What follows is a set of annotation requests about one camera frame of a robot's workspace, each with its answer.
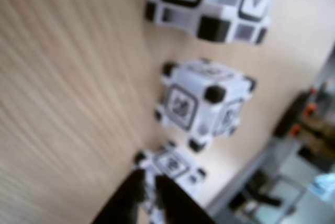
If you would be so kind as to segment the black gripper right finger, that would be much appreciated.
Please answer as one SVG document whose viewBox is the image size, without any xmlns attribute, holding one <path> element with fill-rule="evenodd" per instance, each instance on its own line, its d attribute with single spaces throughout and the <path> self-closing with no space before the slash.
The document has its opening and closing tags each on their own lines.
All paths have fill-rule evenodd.
<svg viewBox="0 0 335 224">
<path fill-rule="evenodd" d="M 166 175 L 155 179 L 158 206 L 167 223 L 215 223 L 208 213 Z"/>
</svg>

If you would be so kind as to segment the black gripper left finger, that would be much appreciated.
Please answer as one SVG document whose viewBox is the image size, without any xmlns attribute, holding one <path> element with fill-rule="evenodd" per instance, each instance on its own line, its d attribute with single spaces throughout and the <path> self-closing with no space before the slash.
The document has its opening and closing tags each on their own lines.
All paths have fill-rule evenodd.
<svg viewBox="0 0 335 224">
<path fill-rule="evenodd" d="M 110 196 L 91 223 L 136 223 L 144 200 L 145 171 L 132 171 Z"/>
</svg>

